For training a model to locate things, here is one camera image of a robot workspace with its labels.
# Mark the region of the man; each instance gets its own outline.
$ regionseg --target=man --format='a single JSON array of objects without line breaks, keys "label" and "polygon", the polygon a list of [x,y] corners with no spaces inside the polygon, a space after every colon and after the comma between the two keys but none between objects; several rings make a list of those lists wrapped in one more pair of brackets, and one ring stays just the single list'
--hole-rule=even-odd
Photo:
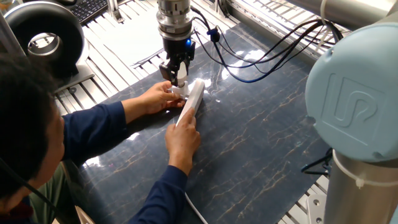
[{"label": "man", "polygon": [[[50,76],[25,58],[0,55],[0,159],[39,189],[70,223],[77,223],[60,161],[79,157],[125,134],[126,124],[144,114],[182,107],[179,96],[167,91],[170,87],[170,82],[158,83],[137,98],[61,117]],[[177,127],[172,124],[167,128],[169,165],[129,223],[178,220],[192,156],[200,144],[193,112],[190,110]],[[48,205],[0,168],[1,224],[48,224],[54,218]]]}]

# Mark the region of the sleeve cuff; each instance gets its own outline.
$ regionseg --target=sleeve cuff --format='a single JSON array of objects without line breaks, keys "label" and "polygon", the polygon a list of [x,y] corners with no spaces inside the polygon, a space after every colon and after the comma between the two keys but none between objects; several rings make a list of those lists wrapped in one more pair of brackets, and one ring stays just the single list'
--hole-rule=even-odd
[{"label": "sleeve cuff", "polygon": [[160,180],[179,187],[183,191],[185,191],[188,177],[179,168],[174,166],[167,166],[166,171],[163,173]]},{"label": "sleeve cuff", "polygon": [[106,105],[106,107],[108,108],[113,129],[115,131],[126,133],[127,132],[126,114],[124,113],[124,108],[122,103],[119,101],[112,103],[110,105]]}]

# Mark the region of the left hand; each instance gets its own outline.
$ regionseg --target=left hand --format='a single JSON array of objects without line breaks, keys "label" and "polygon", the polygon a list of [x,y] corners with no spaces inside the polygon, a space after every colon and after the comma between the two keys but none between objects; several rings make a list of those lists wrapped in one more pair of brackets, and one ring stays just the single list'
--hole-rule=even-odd
[{"label": "left hand", "polygon": [[180,108],[185,104],[180,99],[179,94],[169,92],[169,88],[171,87],[172,84],[170,81],[156,83],[138,97],[144,105],[145,114],[154,114],[171,107]]}]

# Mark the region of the metal cylinder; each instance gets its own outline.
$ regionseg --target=metal cylinder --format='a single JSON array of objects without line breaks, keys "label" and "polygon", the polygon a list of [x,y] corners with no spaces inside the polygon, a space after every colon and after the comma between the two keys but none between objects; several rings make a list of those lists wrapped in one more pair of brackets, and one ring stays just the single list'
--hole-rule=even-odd
[{"label": "metal cylinder", "polygon": [[159,32],[166,40],[184,40],[192,34],[190,0],[159,0]]},{"label": "metal cylinder", "polygon": [[336,151],[333,158],[323,223],[388,224],[398,204],[398,164],[368,164]]},{"label": "metal cylinder", "polygon": [[[322,0],[287,0],[320,16]],[[351,30],[373,24],[384,18],[396,0],[327,0],[325,19]]]}]

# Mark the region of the cable bundle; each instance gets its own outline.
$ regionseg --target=cable bundle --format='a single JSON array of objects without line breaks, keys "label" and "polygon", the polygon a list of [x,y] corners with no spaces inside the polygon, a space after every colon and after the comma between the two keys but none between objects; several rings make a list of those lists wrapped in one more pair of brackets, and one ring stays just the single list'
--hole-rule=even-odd
[{"label": "cable bundle", "polygon": [[[317,33],[317,35],[315,37],[312,38],[312,40],[303,48],[301,49],[299,52],[297,52],[295,55],[289,57],[287,60],[286,58],[293,52],[294,48],[296,48],[296,46],[300,43],[300,41],[304,38],[306,38],[306,36],[313,32],[316,28],[320,27],[320,26],[324,26],[324,23],[326,24],[326,26],[328,27],[329,30],[332,31],[333,33],[333,37],[335,38],[335,41],[338,42],[339,40],[341,40],[343,38],[343,35],[341,34],[341,32],[329,21],[323,21],[322,19],[315,19],[312,21],[308,21],[308,22],[304,22],[302,24],[300,24],[299,26],[297,26],[295,29],[291,30],[287,35],[285,35],[283,38],[281,38],[278,43],[276,43],[271,49],[269,49],[261,58],[259,58],[258,60],[246,60],[243,57],[241,57],[240,55],[238,55],[228,44],[228,41],[225,39],[224,33],[222,32],[222,30],[216,26],[214,29],[210,29],[210,26],[206,20],[206,18],[204,17],[204,15],[195,7],[191,6],[191,10],[197,14],[199,14],[201,16],[201,19],[198,17],[195,17],[194,19],[199,20],[200,22],[202,22],[206,28],[208,29],[207,34],[210,35],[210,39],[213,42],[213,45],[217,51],[217,54],[220,58],[221,61],[215,59],[214,57],[212,57],[209,52],[207,51],[206,47],[203,45],[203,42],[200,40],[198,32],[195,32],[196,36],[198,37],[198,40],[201,44],[201,46],[203,47],[203,50],[205,50],[206,54],[216,63],[222,65],[225,67],[225,69],[229,72],[229,74],[234,77],[235,79],[244,82],[244,83],[254,83],[257,82],[259,80],[262,80],[263,78],[267,77],[268,75],[270,75],[272,72],[280,69],[282,66],[284,66],[289,60],[291,60],[292,58],[296,57],[299,53],[303,52],[310,44],[312,44],[314,42],[314,40],[317,38],[317,36],[320,34],[322,28],[319,30],[319,32]],[[292,42],[289,46],[287,46],[284,50],[280,51],[279,53],[275,54],[274,56],[264,59],[267,55],[269,55],[280,43],[282,43],[286,38],[288,38],[290,35],[292,35],[294,32],[296,32],[297,30],[299,30],[300,28],[302,28],[305,25],[308,24],[312,24],[311,27],[309,27],[304,33],[302,33],[300,35],[300,37],[295,40],[294,42]],[[228,49],[221,43],[219,43],[220,40],[220,33],[218,31],[221,31],[221,35],[224,38],[224,41],[228,47]],[[233,66],[233,65],[227,65],[225,63],[225,60],[220,52],[220,49],[218,48],[218,45],[220,45],[225,51],[227,51],[227,53],[229,53],[230,55],[232,55],[233,57],[235,57],[236,59],[242,60],[246,63],[249,63],[247,65],[242,65],[242,66]],[[271,60],[274,60],[275,58],[282,56],[282,58],[267,72],[263,72],[261,71],[258,67],[257,64],[261,64],[261,63],[266,63],[266,62],[270,62]],[[248,68],[251,66],[255,66],[257,68],[257,70],[262,73],[263,75],[258,77],[258,78],[254,78],[252,80],[245,80],[242,78],[239,78],[238,76],[234,75],[229,68]]]}]

